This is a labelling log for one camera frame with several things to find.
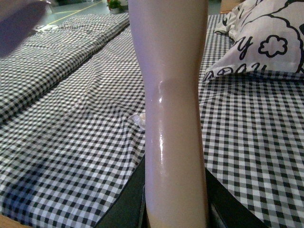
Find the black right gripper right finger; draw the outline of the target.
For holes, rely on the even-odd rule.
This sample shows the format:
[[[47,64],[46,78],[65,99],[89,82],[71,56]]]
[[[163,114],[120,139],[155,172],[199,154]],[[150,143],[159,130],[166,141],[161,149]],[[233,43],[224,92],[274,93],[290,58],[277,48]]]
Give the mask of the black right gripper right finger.
[[[260,219],[243,206],[206,170],[209,219],[212,228],[266,228]]]

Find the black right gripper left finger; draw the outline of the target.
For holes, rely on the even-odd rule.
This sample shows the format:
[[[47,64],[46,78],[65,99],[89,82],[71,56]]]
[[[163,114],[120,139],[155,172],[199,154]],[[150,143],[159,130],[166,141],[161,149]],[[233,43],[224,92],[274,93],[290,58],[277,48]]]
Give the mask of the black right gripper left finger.
[[[142,158],[119,197],[95,227],[145,227],[145,158]]]

